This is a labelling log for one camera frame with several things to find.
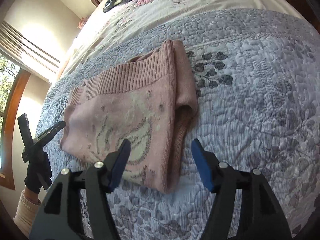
white sleeve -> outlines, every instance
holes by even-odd
[[[13,221],[26,237],[29,237],[32,222],[36,217],[36,213],[38,212],[40,204],[40,200],[38,200],[37,204],[29,201],[22,191],[17,213],[13,218]]]

bed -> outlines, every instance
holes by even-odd
[[[214,196],[192,159],[194,138],[235,169],[261,169],[296,236],[314,219],[320,199],[317,31],[285,0],[133,0],[107,13],[103,6],[102,1],[68,50],[37,133],[63,119],[69,92],[83,79],[166,39],[183,41],[199,104],[184,140],[177,190],[163,195],[123,180],[108,195],[121,238],[200,238]],[[78,171],[88,165],[60,150],[61,137],[45,147],[53,179],[64,167]],[[84,192],[81,204],[92,237]],[[240,206],[238,195],[229,236],[236,233]]]

metal screw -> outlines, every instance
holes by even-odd
[[[253,173],[254,175],[260,175],[260,174],[261,174],[261,171],[258,170],[258,169],[253,169],[253,170],[252,170],[252,173]]]
[[[103,167],[103,162],[96,162],[94,166],[95,168],[100,169],[101,167]]]
[[[61,170],[61,174],[62,175],[67,175],[68,173],[69,173],[69,169],[68,168],[63,168],[62,170]]]
[[[219,162],[219,167],[222,168],[222,169],[225,169],[228,167],[228,163],[225,163],[225,162]]]

quilted bedspread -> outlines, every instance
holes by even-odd
[[[303,19],[232,9],[158,26],[101,51],[58,80],[45,99],[37,133],[63,119],[69,92],[83,79],[149,52],[166,39],[184,43],[197,84],[198,116],[184,140],[174,193],[163,195],[123,180],[108,195],[121,238],[200,238],[214,195],[204,188],[192,159],[194,138],[235,169],[259,168],[296,235],[320,208],[320,36]],[[53,179],[64,167],[87,167],[60,150],[61,136],[45,147]],[[86,234],[92,236],[84,192],[81,204]],[[237,194],[230,236],[236,233],[240,206]]]

hand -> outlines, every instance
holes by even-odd
[[[24,180],[26,187],[31,190],[32,192],[39,194],[42,184],[38,178],[37,173],[39,173],[45,180],[51,178],[52,171],[51,166],[48,158],[48,154],[41,150],[43,154],[43,161],[29,161],[28,169],[27,169],[27,176]]]

